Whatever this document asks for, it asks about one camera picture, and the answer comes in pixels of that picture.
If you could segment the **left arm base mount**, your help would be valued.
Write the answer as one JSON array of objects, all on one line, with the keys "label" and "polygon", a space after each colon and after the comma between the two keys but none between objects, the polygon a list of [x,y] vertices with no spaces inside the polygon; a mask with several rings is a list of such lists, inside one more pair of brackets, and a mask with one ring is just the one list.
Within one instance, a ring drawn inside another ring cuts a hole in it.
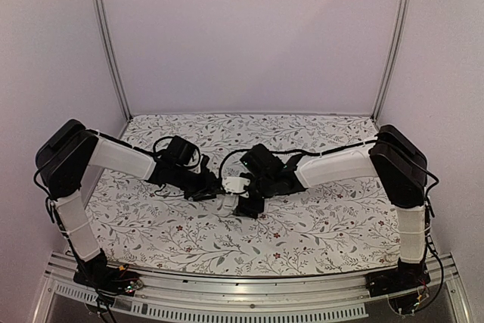
[{"label": "left arm base mount", "polygon": [[130,270],[129,264],[110,267],[100,260],[84,262],[78,266],[73,281],[113,296],[133,296],[144,286],[141,276]]}]

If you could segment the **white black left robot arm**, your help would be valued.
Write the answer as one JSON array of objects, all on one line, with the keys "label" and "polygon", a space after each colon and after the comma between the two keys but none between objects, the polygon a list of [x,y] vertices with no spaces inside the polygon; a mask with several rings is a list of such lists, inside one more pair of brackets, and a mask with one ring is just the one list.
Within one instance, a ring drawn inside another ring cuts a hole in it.
[{"label": "white black left robot arm", "polygon": [[186,200],[209,200],[222,193],[220,178],[208,167],[209,157],[178,135],[166,135],[150,150],[67,120],[36,152],[35,184],[47,197],[53,222],[67,239],[82,273],[96,288],[113,280],[98,258],[101,247],[85,208],[106,171],[118,172],[159,188],[172,186]]}]

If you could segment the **white remote control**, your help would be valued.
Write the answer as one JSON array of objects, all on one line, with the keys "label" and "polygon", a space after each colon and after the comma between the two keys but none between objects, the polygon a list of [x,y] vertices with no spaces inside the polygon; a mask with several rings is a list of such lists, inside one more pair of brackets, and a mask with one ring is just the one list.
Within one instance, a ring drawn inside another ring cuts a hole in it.
[{"label": "white remote control", "polygon": [[234,211],[237,208],[239,201],[239,195],[225,194],[221,196],[221,202],[218,207],[218,216],[229,217],[234,215]]}]

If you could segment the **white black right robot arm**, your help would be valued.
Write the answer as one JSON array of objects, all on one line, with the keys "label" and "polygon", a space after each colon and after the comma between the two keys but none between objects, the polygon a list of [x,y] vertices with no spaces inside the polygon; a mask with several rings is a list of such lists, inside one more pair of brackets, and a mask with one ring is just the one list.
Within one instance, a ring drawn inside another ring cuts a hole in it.
[{"label": "white black right robot arm", "polygon": [[218,180],[223,192],[239,197],[240,212],[253,218],[272,197],[346,179],[379,179],[399,222],[399,267],[392,271],[391,283],[406,290],[419,279],[427,255],[428,219],[434,214],[430,191],[439,178],[429,171],[427,157],[395,126],[382,126],[371,139],[322,152],[271,151],[263,144],[239,152],[246,172],[224,177],[219,170]]}]

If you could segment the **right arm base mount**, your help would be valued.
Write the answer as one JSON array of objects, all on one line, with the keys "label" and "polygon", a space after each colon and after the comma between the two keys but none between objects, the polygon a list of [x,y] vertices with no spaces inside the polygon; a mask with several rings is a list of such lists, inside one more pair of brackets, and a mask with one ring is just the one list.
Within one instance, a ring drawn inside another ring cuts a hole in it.
[{"label": "right arm base mount", "polygon": [[365,287],[371,297],[398,293],[430,283],[425,263],[409,264],[398,261],[395,268],[370,272],[365,276]]}]

